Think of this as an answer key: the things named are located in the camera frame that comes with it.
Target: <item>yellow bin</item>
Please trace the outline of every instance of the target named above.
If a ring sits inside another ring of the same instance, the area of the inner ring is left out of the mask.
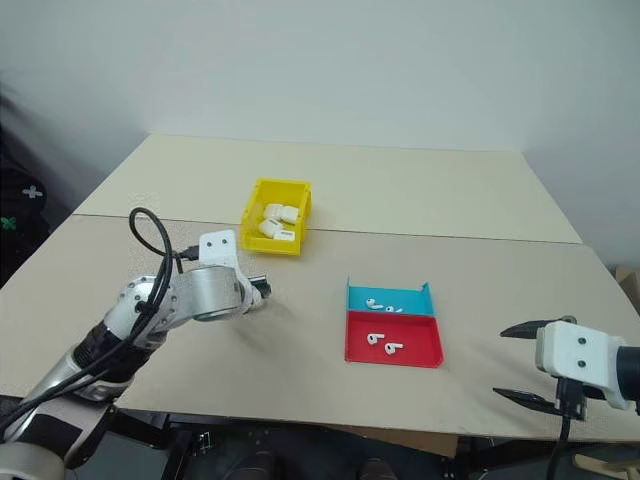
[[[295,225],[284,224],[296,234],[296,239],[273,240],[265,237],[258,226],[264,220],[264,209],[270,203],[281,203],[298,208]],[[294,180],[260,178],[251,192],[249,203],[242,214],[240,246],[254,252],[300,255],[300,247],[307,229],[307,217],[311,215],[311,183]]]

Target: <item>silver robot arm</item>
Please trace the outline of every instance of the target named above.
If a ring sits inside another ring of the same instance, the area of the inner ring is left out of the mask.
[[[29,480],[63,478],[65,467],[82,465],[108,429],[116,410],[113,402],[165,342],[169,330],[190,319],[210,321],[244,314],[259,306],[271,291],[265,276],[249,279],[240,270],[232,230],[202,235],[199,263],[197,268],[171,278],[155,315],[99,378],[86,375],[69,387],[72,393],[41,403],[5,429],[0,479],[3,474]],[[82,371],[125,340],[155,280],[154,275],[146,275],[128,283],[104,319],[66,352],[22,403]]]

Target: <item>table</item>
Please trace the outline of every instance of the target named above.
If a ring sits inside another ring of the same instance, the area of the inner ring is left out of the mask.
[[[127,162],[116,174],[131,169]],[[118,179],[107,182],[96,192],[101,202],[109,183],[121,185]],[[115,203],[125,197],[110,195]],[[319,199],[326,194],[315,186],[313,195],[314,208],[322,212]],[[113,216],[98,214],[96,198],[58,228],[0,292],[3,393],[26,394],[102,318],[130,278],[157,268],[159,257],[133,239],[120,210],[108,212]],[[161,215],[172,216],[165,190],[159,189],[157,198],[162,199]],[[185,212],[187,203],[181,202]],[[532,209],[543,214],[546,207],[539,207]],[[127,203],[118,208],[124,212]],[[551,217],[554,209],[553,204],[548,208]],[[525,217],[530,213],[524,210]],[[500,221],[494,224],[500,228],[518,221],[497,216]],[[201,221],[165,223],[178,248],[196,243],[202,233],[236,228]],[[142,231],[147,228],[142,222]],[[572,314],[582,325],[640,344],[633,307],[593,251],[579,244],[577,236],[567,236],[568,231],[539,228],[538,237],[555,241],[528,241],[317,229],[309,232],[300,257],[241,251],[243,270],[267,273],[273,285],[266,308],[233,321],[190,322],[172,331],[119,404],[456,435],[556,438],[558,418],[528,411],[492,392],[492,387],[505,387],[553,398],[555,384],[535,369],[533,342],[502,339],[499,332],[526,320]],[[353,284],[398,288],[429,281],[445,352],[442,367],[345,362],[347,277]],[[572,439],[640,438],[632,411],[590,401],[588,414],[587,422],[574,423]]]

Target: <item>cable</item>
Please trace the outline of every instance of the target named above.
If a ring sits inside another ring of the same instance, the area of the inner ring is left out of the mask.
[[[556,476],[556,469],[558,468],[558,460],[562,455],[562,451],[567,445],[569,440],[569,430],[571,429],[571,417],[562,417],[562,429],[560,430],[560,436],[556,442],[556,446],[553,448],[551,458],[549,458],[549,465],[547,467],[547,480],[553,480]]]
[[[138,233],[138,230],[135,226],[135,220],[136,216],[140,213],[149,217],[149,219],[151,219],[151,221],[158,229],[165,249],[164,252],[160,252],[160,250],[157,250]],[[136,239],[138,239],[140,243],[142,243],[145,247],[155,253],[160,252],[164,257],[162,263],[160,264],[160,268],[158,269],[158,274],[156,275],[156,278],[153,282],[153,286],[151,287],[151,293],[149,293],[147,302],[138,315],[138,318],[136,319],[136,322],[131,329],[131,333],[127,336],[127,338],[113,346],[110,350],[105,352],[102,356],[87,365],[79,372],[71,375],[70,377],[67,377],[57,385],[48,388],[40,395],[36,396],[34,399],[20,404],[12,413],[5,417],[2,423],[0,423],[0,434],[2,434],[2,432],[4,432],[4,430],[6,430],[9,425],[19,419],[22,415],[36,408],[41,403],[46,402],[47,400],[51,400],[52,398],[56,398],[60,395],[72,393],[78,388],[81,388],[81,386],[86,386],[92,383],[91,381],[87,381],[86,385],[73,385],[84,376],[91,375],[92,372],[98,370],[109,359],[117,355],[122,349],[130,346],[135,341],[136,337],[140,335],[144,328],[149,324],[153,316],[157,313],[158,309],[160,308],[160,304],[164,300],[167,290],[169,289],[169,283],[171,281],[171,274],[173,270],[173,249],[171,248],[171,240],[169,239],[169,234],[167,233],[167,230],[165,229],[160,219],[153,212],[146,208],[136,207],[131,210],[131,213],[129,214],[129,228],[131,229],[131,233],[133,233],[133,236],[136,237]]]

